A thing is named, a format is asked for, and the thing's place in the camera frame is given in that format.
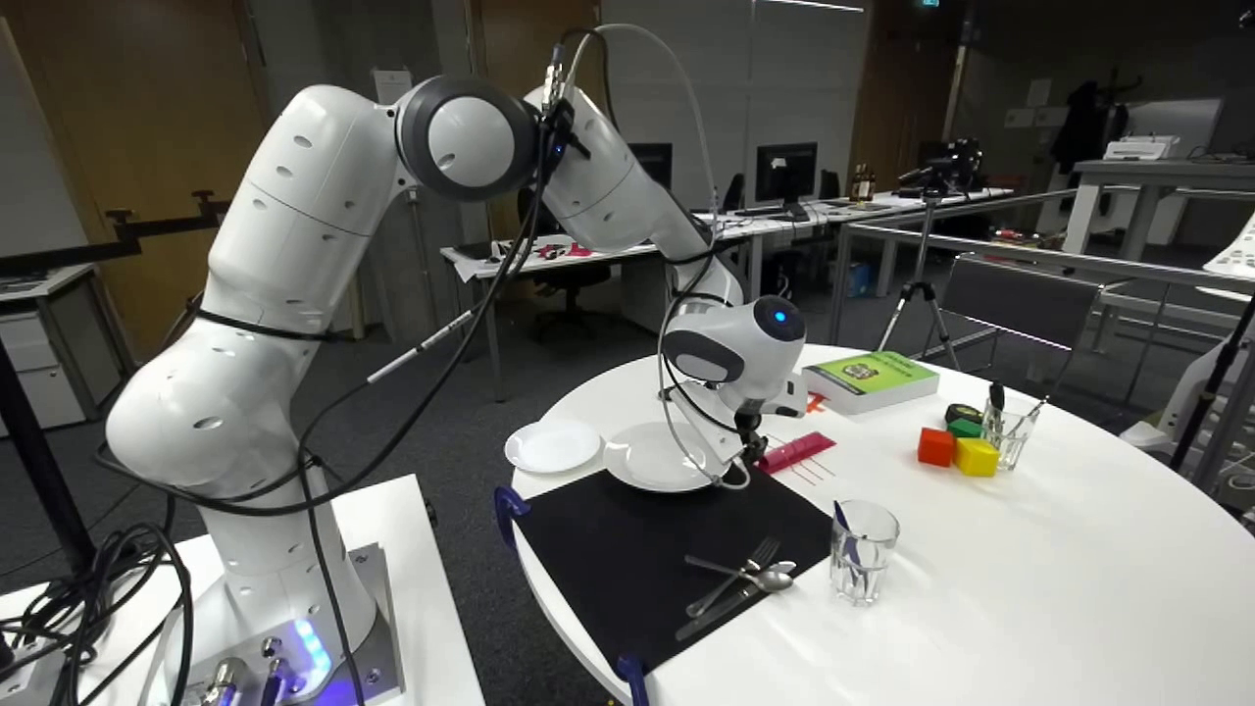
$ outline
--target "robotic arm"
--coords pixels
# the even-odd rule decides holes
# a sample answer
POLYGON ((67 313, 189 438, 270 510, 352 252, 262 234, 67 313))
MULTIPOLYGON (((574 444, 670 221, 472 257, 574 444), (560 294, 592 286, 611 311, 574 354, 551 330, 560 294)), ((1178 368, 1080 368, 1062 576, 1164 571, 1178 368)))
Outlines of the robotic arm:
MULTIPOLYGON (((105 438, 140 477, 242 507, 298 507, 290 477, 298 391, 318 337, 352 278, 386 206, 413 188, 484 198, 521 183, 543 159, 544 204, 589 248, 655 240, 677 262, 677 313, 663 354, 676 368, 734 391, 745 426, 777 397, 806 346, 802 313, 764 296, 741 306, 736 278, 711 257, 706 234, 645 177, 619 134, 586 98, 535 104, 472 79, 426 79, 396 104, 336 87, 302 90, 262 137, 209 253, 204 311, 119 397, 105 438)), ((302 512, 242 519, 202 507, 224 558, 224 584, 198 608, 198 669, 290 669, 290 697, 315 697, 347 649, 379 622, 378 596, 347 558, 331 507, 315 510, 331 584, 318 580, 302 512)))

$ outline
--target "green book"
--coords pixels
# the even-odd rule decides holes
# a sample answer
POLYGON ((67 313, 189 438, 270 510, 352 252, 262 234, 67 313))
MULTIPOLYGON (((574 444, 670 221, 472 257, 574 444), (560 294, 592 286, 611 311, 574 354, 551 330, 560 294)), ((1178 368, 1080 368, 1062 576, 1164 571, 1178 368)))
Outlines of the green book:
POLYGON ((806 368, 807 391, 834 410, 867 410, 936 391, 936 371, 901 354, 834 355, 806 368))

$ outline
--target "white cabinet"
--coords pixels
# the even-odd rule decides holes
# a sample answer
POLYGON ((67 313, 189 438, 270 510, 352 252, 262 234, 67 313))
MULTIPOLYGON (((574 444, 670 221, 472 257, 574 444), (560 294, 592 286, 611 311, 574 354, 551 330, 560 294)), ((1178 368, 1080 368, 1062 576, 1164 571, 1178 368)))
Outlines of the white cabinet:
POLYGON ((131 355, 92 266, 62 266, 45 282, 3 290, 0 340, 39 426, 96 421, 131 375, 131 355))

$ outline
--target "tripod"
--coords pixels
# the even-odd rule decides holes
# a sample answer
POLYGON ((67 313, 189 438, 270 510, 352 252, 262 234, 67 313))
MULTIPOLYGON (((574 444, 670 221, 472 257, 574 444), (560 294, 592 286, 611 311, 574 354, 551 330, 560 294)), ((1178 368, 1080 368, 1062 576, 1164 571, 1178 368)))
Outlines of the tripod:
POLYGON ((909 282, 901 286, 900 300, 893 300, 893 313, 887 321, 887 330, 879 334, 879 346, 875 349, 887 349, 900 321, 901 321, 901 311, 913 300, 913 296, 927 296, 927 306, 935 311, 935 330, 942 337, 942 349, 949 354, 949 364, 956 368, 956 354, 949 346, 949 330, 944 330, 944 317, 942 317, 942 300, 936 300, 936 290, 935 282, 927 278, 927 257, 931 257, 931 240, 935 240, 935 206, 936 206, 936 188, 927 183, 923 188, 923 198, 927 198, 927 223, 923 223, 923 234, 919 234, 919 252, 913 252, 913 270, 909 270, 909 282))

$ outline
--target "white plate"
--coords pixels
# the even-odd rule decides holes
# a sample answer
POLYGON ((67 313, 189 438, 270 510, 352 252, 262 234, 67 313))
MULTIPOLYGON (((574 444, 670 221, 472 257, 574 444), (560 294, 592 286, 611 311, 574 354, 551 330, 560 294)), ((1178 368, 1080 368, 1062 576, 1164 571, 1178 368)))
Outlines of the white plate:
MULTIPOLYGON (((676 421, 676 435, 685 444, 685 449, 700 464, 711 464, 706 444, 700 438, 700 432, 689 425, 676 421)), ((606 468, 619 482, 626 482, 637 490, 650 490, 650 493, 689 493, 689 490, 711 486, 711 477, 676 448, 663 421, 616 432, 606 448, 606 468)))
POLYGON ((602 453, 602 432, 582 421, 538 421, 506 438, 506 457, 524 476, 564 476, 602 453))

